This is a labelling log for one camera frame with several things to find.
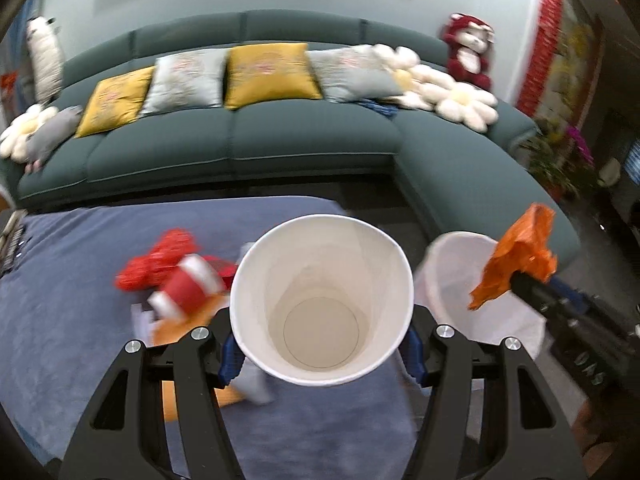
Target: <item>floor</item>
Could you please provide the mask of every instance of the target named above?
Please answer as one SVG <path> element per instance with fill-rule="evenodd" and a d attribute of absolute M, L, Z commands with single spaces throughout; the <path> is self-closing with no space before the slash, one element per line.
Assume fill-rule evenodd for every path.
<path fill-rule="evenodd" d="M 384 176 L 344 178 L 338 182 L 284 181 L 266 186 L 250 183 L 241 189 L 191 189 L 153 198 L 132 197 L 118 203 L 271 195 L 308 195 L 335 200 L 356 218 L 367 221 L 392 236 L 403 248 L 412 269 L 422 261 L 430 241 L 391 179 Z M 622 251 L 617 238 L 607 230 L 607 220 L 589 203 L 567 203 L 562 207 L 580 235 L 582 252 L 559 276 L 575 288 L 598 294 L 616 309 L 637 316 L 635 305 L 640 301 L 640 279 L 634 272 L 626 251 Z M 572 422 L 584 402 L 584 395 L 548 353 L 551 343 L 551 339 L 547 337 L 536 363 L 558 397 L 567 419 Z M 419 426 L 427 407 L 428 396 L 410 381 L 407 381 L 406 390 Z M 474 392 L 468 425 L 471 437 L 479 436 L 481 406 L 482 392 Z"/>

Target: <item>purple flower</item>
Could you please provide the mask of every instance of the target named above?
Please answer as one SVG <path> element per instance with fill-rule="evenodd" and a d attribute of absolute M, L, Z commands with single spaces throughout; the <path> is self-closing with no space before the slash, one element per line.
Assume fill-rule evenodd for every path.
<path fill-rule="evenodd" d="M 568 126 L 566 129 L 566 134 L 575 141 L 578 152 L 580 153 L 584 161 L 590 166 L 593 166 L 593 156 L 591 155 L 591 150 L 587 146 L 587 141 L 584 140 L 584 137 L 580 133 L 580 130 L 575 126 Z"/>

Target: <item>sofa armrest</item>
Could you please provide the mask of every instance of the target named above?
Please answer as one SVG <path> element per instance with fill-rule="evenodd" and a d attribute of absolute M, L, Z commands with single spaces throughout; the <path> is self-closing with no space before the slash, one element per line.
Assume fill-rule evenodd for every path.
<path fill-rule="evenodd" d="M 535 136 L 538 126 L 533 119 L 504 101 L 499 101 L 495 109 L 500 118 L 489 127 L 486 136 L 515 158 L 522 141 Z"/>
<path fill-rule="evenodd" d="M 11 196 L 14 202 L 11 206 L 18 205 L 18 182 L 23 175 L 24 166 L 16 164 L 10 158 L 0 158 L 0 187 Z"/>

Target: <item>yellow pillow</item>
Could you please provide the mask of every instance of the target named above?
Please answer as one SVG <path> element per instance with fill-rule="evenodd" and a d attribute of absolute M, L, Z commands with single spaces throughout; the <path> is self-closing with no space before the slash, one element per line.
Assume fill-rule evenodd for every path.
<path fill-rule="evenodd" d="M 235 46 L 228 58 L 225 107 L 274 99 L 322 99 L 309 72 L 306 43 Z"/>
<path fill-rule="evenodd" d="M 84 110 L 76 137 L 99 134 L 136 120 L 145 102 L 154 67 L 103 79 Z"/>

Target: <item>blue tablecloth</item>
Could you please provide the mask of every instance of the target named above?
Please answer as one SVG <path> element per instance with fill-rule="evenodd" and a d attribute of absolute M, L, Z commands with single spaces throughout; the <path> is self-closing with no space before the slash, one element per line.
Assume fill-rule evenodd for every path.
<path fill-rule="evenodd" d="M 62 458 L 95 387 L 132 339 L 130 306 L 146 294 L 113 286 L 117 272 L 181 227 L 203 253 L 235 260 L 240 247 L 298 216 L 343 214 L 310 197 L 238 198 L 77 209 L 26 218 L 27 242 L 0 279 L 0 401 L 21 433 Z M 415 427 L 392 362 L 350 384 L 304 388 L 269 378 L 276 397 L 223 408 L 248 480 L 395 479 Z M 177 425 L 174 470 L 188 475 Z"/>

